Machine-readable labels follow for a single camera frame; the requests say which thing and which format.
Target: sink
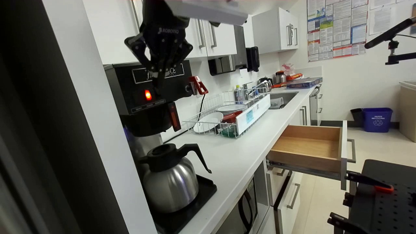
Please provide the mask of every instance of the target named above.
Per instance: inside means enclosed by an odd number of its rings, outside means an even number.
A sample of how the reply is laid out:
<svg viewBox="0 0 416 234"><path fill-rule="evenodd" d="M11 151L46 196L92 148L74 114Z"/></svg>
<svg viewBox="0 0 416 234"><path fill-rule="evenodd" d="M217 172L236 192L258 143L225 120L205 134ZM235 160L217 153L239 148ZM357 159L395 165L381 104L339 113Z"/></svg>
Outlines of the sink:
<svg viewBox="0 0 416 234"><path fill-rule="evenodd" d="M282 109L297 95L297 92L270 94L270 109Z"/></svg>

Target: white countertop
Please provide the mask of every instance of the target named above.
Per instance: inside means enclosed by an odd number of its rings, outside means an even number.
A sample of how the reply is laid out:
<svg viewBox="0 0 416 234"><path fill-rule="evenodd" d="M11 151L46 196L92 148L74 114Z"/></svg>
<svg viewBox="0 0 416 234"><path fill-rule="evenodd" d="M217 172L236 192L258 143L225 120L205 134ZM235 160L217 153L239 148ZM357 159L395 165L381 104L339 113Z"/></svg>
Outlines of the white countertop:
<svg viewBox="0 0 416 234"><path fill-rule="evenodd" d="M212 233L231 212L256 169L286 129L288 120L299 112L305 99L309 99L313 88L273 90L273 92L293 91L297 91L297 95L283 109L269 109L236 139L213 133L188 131L171 142L176 147L197 143L212 174L205 172L193 152L188 153L187 159L192 161L196 174L212 179L217 186L217 192L180 233Z"/></svg>

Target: red indicator light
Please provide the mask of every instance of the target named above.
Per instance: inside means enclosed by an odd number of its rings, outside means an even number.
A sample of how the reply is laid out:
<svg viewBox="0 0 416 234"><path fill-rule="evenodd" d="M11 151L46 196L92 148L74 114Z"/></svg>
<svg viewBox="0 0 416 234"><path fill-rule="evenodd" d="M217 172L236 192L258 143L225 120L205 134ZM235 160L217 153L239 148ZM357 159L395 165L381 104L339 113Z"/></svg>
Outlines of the red indicator light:
<svg viewBox="0 0 416 234"><path fill-rule="evenodd" d="M145 99L147 101L153 100L152 92L148 91L148 90L144 90L144 99Z"/></svg>

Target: wooden drawer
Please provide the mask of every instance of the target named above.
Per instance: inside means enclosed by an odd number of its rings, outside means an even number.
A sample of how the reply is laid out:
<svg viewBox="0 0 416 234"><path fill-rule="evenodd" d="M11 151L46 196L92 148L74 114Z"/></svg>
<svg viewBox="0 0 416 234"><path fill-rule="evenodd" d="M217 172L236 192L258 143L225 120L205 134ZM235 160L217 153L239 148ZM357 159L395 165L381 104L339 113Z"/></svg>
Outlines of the wooden drawer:
<svg viewBox="0 0 416 234"><path fill-rule="evenodd" d="M340 179L344 188L347 122L342 127L291 126L275 142L266 159L277 168Z"/></svg>

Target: black coffee maker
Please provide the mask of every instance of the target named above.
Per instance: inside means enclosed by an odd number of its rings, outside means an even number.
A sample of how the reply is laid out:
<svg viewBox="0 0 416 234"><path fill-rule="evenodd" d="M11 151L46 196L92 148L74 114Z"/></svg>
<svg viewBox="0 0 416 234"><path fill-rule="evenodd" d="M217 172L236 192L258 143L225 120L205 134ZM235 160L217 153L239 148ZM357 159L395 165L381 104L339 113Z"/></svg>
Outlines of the black coffee maker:
<svg viewBox="0 0 416 234"><path fill-rule="evenodd" d="M144 182L149 170L147 164L140 162L141 159L162 144L160 133L169 127L175 131L180 129L174 101L205 94L206 88L191 75L188 61L167 70L162 86L156 86L152 75L139 64L104 68L126 135L130 135L128 144L137 173ZM199 194L187 207L174 213L160 213L150 207L160 233L178 233L215 192L212 181L196 177Z"/></svg>

